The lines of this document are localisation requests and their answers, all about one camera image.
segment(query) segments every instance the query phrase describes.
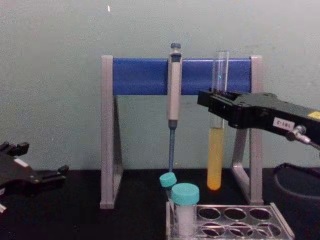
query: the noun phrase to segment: pipette stand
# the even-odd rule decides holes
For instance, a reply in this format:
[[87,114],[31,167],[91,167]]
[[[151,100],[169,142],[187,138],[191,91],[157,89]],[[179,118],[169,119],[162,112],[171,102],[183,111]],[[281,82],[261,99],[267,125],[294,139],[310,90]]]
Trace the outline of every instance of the pipette stand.
[[[198,95],[212,82],[212,59],[184,59],[182,95]],[[123,174],[117,95],[166,95],[168,60],[101,57],[101,209],[113,209]],[[263,91],[262,57],[229,60],[227,91]],[[250,178],[243,168],[247,130],[237,130],[232,172],[250,205],[262,200],[262,135],[249,130]]]

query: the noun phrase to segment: wall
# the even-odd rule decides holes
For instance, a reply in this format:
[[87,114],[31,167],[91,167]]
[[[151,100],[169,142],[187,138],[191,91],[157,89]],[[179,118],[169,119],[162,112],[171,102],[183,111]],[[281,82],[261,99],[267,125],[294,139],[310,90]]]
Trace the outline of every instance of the wall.
[[[36,169],[100,166],[100,56],[185,58],[263,55],[265,91],[320,109],[320,2],[316,0],[2,0],[0,141],[30,142]],[[164,96],[121,96],[127,169],[165,168],[169,130]],[[184,96],[176,167],[204,168],[209,113]],[[227,129],[225,167],[235,131]],[[264,166],[317,166],[318,153],[263,134]]]

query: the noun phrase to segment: plastic vial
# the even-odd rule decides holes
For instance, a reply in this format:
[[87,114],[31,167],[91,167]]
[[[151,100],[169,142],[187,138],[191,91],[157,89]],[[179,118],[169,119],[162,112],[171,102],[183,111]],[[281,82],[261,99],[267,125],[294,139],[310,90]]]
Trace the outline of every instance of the plastic vial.
[[196,233],[197,203],[199,188],[191,183],[179,183],[172,187],[171,197],[174,203],[174,224],[180,236],[192,236]]
[[173,172],[167,172],[159,177],[161,186],[165,189],[168,200],[171,201],[171,189],[177,183],[176,175]]
[[[213,62],[212,92],[224,93],[227,90],[229,68],[229,52],[218,51],[217,59]],[[218,190],[221,186],[221,173],[224,159],[225,128],[224,120],[214,114],[210,116],[209,151],[207,166],[207,186]]]

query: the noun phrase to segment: cable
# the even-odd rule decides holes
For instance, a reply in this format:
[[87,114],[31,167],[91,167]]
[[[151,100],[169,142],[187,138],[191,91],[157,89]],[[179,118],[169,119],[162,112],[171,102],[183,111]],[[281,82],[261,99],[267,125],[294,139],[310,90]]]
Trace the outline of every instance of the cable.
[[320,173],[313,170],[313,169],[309,169],[309,168],[305,168],[305,167],[301,167],[301,166],[297,166],[297,165],[293,165],[293,164],[290,164],[290,163],[283,163],[283,164],[280,164],[279,166],[277,166],[274,171],[273,171],[273,178],[274,178],[274,182],[275,182],[275,185],[280,188],[283,192],[285,192],[286,194],[288,195],[291,195],[293,197],[297,197],[297,198],[300,198],[300,199],[309,199],[309,200],[320,200],[320,196],[312,196],[312,195],[304,195],[304,194],[301,194],[301,193],[297,193],[297,192],[294,192],[294,191],[290,191],[288,189],[286,189],[285,187],[283,187],[280,182],[279,182],[279,179],[278,179],[278,172],[281,170],[281,169],[285,169],[285,168],[291,168],[291,169],[295,169],[297,171],[300,171],[300,172],[303,172],[303,173],[306,173],[306,174],[309,174],[309,175],[312,175],[318,179],[320,179]]

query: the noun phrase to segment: gray stand leg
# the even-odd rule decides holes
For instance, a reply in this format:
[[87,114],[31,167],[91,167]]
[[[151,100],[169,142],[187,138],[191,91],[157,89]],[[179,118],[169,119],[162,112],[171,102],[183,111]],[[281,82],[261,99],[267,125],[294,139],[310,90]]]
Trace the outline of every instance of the gray stand leg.
[[[263,91],[262,84],[262,57],[251,57],[251,92]],[[249,130],[249,157],[250,157],[250,178],[243,167],[243,157],[247,138],[247,129],[236,131],[232,173],[240,186],[243,195],[250,205],[262,205],[262,133],[259,129]]]
[[101,58],[101,209],[113,209],[123,173],[113,57]]

